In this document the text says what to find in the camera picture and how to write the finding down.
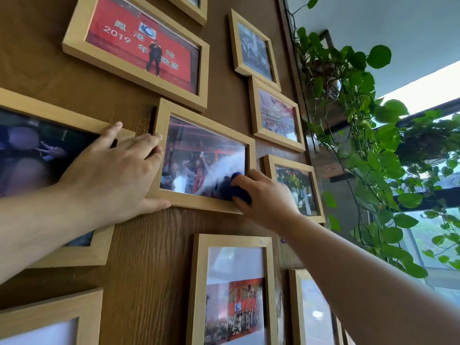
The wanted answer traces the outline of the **person's right hand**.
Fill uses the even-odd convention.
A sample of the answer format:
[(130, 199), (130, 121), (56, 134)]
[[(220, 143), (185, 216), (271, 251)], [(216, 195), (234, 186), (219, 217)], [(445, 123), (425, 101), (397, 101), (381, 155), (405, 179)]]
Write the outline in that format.
[(281, 234), (302, 217), (287, 186), (256, 169), (237, 174), (230, 185), (236, 207), (267, 230)]

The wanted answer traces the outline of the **person's left hand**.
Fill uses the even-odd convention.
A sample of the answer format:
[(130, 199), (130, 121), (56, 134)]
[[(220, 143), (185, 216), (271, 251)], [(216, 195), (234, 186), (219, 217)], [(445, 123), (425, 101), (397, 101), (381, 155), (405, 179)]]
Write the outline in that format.
[(145, 159), (163, 140), (161, 134), (145, 133), (110, 149), (96, 149), (96, 140), (67, 168), (60, 185), (84, 203), (84, 214), (96, 228), (130, 220), (148, 198), (158, 174)]

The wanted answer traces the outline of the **dark blue cleaning cloth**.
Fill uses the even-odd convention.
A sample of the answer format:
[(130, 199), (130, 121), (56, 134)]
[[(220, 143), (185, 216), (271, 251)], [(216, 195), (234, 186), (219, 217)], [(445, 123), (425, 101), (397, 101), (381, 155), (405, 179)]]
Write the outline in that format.
[(242, 173), (240, 172), (235, 172), (231, 176), (226, 175), (224, 176), (221, 182), (217, 183), (218, 187), (216, 190), (216, 194), (218, 199), (231, 201), (233, 197), (238, 197), (241, 200), (243, 200), (247, 205), (252, 204), (250, 194), (246, 190), (242, 189), (240, 186), (231, 185), (233, 179), (241, 174)]

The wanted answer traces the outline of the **wooden frame crowd selfie photo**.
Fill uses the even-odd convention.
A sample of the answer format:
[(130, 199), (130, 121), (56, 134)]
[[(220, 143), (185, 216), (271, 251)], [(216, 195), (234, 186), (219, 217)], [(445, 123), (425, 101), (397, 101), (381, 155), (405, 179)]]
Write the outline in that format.
[(164, 98), (153, 132), (163, 136), (164, 154), (148, 197), (174, 207), (241, 214), (224, 190), (234, 173), (256, 168), (254, 139)]

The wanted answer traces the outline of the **person's left forearm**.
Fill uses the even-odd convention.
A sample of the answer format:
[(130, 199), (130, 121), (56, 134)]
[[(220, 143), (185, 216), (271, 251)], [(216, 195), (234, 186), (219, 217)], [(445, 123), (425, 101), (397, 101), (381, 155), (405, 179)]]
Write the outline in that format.
[(0, 285), (95, 229), (84, 203), (60, 185), (0, 198)]

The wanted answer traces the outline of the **white plant pot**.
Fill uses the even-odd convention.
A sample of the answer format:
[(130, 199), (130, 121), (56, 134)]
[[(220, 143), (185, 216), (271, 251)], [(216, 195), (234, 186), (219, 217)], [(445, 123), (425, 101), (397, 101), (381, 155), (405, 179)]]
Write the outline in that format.
[(330, 99), (336, 100), (338, 99), (340, 92), (342, 89), (342, 83), (339, 79), (333, 79), (327, 81), (327, 96)]

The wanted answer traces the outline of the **green pothos vine plant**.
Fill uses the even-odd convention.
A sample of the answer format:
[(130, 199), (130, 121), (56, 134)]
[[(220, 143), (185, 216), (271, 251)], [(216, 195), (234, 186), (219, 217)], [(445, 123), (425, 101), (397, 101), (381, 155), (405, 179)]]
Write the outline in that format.
[(324, 45), (317, 32), (297, 27), (294, 13), (286, 13), (304, 89), (315, 100), (314, 116), (306, 125), (352, 176), (347, 185), (358, 215), (351, 230), (354, 241), (410, 277), (427, 278), (426, 268), (401, 246), (404, 230), (419, 221), (403, 213), (394, 198), (406, 174), (396, 155), (401, 141), (396, 124), (408, 111), (400, 101), (382, 105), (370, 72), (391, 63), (391, 49), (376, 45), (366, 53), (352, 46)]

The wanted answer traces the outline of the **green hanging plant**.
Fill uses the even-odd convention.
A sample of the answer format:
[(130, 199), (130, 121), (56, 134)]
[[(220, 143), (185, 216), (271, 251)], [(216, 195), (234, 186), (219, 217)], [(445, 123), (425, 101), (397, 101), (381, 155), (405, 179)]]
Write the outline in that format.
[(409, 237), (424, 267), (460, 271), (460, 111), (429, 110), (401, 127), (406, 170), (397, 203), (418, 223)]

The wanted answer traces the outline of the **wooden frame garden photo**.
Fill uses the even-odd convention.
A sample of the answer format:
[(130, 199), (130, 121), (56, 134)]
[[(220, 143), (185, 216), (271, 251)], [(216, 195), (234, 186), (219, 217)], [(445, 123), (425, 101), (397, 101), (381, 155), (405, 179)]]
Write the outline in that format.
[(266, 175), (288, 187), (301, 214), (318, 224), (326, 222), (314, 167), (274, 155), (265, 155), (263, 162)]

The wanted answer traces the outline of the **wooden frame red hall photo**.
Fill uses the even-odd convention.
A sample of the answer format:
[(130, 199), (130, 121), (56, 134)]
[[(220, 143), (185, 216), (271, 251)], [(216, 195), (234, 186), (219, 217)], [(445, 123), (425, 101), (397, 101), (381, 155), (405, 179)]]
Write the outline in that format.
[(298, 105), (254, 76), (248, 78), (252, 130), (256, 137), (306, 151)]

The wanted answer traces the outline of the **large wooden frame dark photo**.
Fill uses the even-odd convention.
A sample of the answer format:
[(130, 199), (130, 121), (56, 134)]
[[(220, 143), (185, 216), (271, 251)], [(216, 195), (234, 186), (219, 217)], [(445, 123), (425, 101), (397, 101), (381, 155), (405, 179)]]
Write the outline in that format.
[[(107, 122), (0, 88), (0, 198), (55, 184)], [(69, 241), (29, 269), (107, 264), (114, 226)]]

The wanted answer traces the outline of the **wooden frame red stage photo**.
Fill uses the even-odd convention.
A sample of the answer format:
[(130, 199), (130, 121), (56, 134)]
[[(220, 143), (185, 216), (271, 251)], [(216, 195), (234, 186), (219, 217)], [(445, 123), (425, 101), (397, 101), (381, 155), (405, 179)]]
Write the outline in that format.
[(78, 0), (63, 51), (204, 113), (210, 46), (146, 0)]

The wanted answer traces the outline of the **tall wooden frame audience photo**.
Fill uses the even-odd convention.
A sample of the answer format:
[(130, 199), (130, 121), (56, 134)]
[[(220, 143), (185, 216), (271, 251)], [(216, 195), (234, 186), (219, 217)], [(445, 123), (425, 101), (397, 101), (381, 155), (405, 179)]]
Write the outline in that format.
[(277, 345), (271, 237), (195, 234), (186, 345)]

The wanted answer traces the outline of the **wooden picture frame cropped photo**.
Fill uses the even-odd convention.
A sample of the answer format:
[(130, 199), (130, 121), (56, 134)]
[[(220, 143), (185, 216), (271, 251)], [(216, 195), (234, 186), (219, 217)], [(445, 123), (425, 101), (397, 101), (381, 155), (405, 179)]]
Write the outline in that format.
[(168, 0), (189, 17), (204, 26), (207, 22), (208, 0)]

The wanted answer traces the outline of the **wooden frame pale photo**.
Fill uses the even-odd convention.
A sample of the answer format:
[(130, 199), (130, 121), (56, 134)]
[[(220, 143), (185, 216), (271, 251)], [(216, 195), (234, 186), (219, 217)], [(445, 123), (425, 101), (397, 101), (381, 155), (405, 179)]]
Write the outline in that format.
[(0, 311), (0, 345), (99, 345), (103, 289)]

